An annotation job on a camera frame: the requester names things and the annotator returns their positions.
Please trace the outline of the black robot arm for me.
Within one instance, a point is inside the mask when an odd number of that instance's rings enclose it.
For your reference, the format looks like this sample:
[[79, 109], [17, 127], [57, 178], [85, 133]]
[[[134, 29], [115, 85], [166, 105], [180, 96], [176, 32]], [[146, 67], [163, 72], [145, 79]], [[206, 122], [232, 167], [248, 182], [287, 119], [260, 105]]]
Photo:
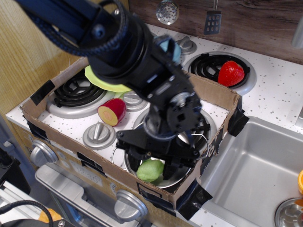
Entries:
[[164, 179], [200, 158], [191, 132], [202, 121], [200, 99], [188, 76], [173, 61], [174, 40], [154, 37], [117, 0], [118, 15], [105, 0], [20, 0], [20, 7], [60, 49], [86, 57], [97, 78], [125, 85], [150, 103], [141, 128], [117, 133], [117, 147], [137, 170], [141, 160], [164, 160]]

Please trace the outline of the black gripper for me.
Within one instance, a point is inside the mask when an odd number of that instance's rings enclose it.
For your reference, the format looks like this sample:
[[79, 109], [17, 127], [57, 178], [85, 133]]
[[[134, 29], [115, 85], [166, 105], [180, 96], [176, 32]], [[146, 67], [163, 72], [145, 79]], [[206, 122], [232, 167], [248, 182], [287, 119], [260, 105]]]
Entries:
[[[162, 134], [150, 135], [146, 131], [145, 123], [142, 128], [118, 131], [116, 133], [116, 147], [128, 154], [130, 168], [137, 171], [143, 161], [153, 157], [165, 161], [163, 179], [170, 179], [183, 166], [193, 168], [199, 158], [199, 151], [194, 148], [191, 130], [199, 127], [199, 122], [193, 125], [177, 123], [177, 131], [166, 131]], [[180, 133], [186, 133], [189, 145], [181, 145], [175, 141]]]

